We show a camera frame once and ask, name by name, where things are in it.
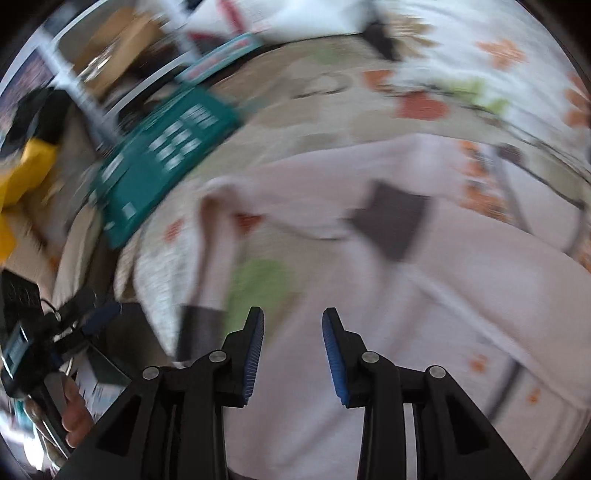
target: black cable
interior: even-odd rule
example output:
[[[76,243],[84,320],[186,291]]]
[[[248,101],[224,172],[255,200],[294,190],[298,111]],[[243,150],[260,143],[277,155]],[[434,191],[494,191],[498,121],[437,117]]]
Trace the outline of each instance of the black cable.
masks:
[[[41,301],[44,302],[51,310],[53,310],[54,313],[57,312],[57,308],[55,308],[49,300],[41,299]]]

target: cardboard box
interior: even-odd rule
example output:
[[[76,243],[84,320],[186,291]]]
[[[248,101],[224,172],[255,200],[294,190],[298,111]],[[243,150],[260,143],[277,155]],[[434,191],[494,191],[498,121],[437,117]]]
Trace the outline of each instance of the cardboard box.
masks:
[[[125,73],[134,60],[164,34],[149,13],[136,14],[130,7],[117,10],[99,27],[75,61],[73,70],[81,74],[89,63],[109,46],[112,51],[105,64],[85,87],[98,99]]]

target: green box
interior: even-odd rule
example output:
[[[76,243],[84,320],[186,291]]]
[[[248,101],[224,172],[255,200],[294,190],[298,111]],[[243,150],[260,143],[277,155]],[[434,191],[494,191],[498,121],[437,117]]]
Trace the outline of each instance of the green box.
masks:
[[[93,184],[112,248],[125,245],[164,196],[240,126],[205,90],[182,87],[105,161]]]

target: yellow cloth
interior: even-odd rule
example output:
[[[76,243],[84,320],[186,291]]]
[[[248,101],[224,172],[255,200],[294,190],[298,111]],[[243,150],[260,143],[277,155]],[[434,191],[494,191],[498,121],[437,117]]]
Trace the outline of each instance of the yellow cloth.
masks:
[[[25,144],[21,161],[10,172],[0,177],[0,211],[14,205],[25,192],[37,188],[56,162],[57,145],[51,145],[38,138],[31,138]],[[0,213],[0,264],[3,264],[16,241]]]

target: silver screw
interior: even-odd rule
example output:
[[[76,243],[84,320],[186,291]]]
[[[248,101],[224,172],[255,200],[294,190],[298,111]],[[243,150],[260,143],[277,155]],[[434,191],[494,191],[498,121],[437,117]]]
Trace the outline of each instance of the silver screw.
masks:
[[[429,375],[431,375],[433,378],[443,378],[445,377],[445,374],[445,369],[443,367],[440,367],[439,365],[433,365],[429,369]]]
[[[142,377],[144,377],[146,380],[153,380],[159,374],[160,369],[158,369],[158,367],[148,367],[142,372]]]
[[[216,350],[215,352],[209,354],[209,361],[218,364],[219,362],[223,362],[226,357],[227,355],[224,352],[221,350]]]
[[[365,352],[361,355],[361,359],[367,364],[374,364],[379,360],[379,355],[376,352]]]

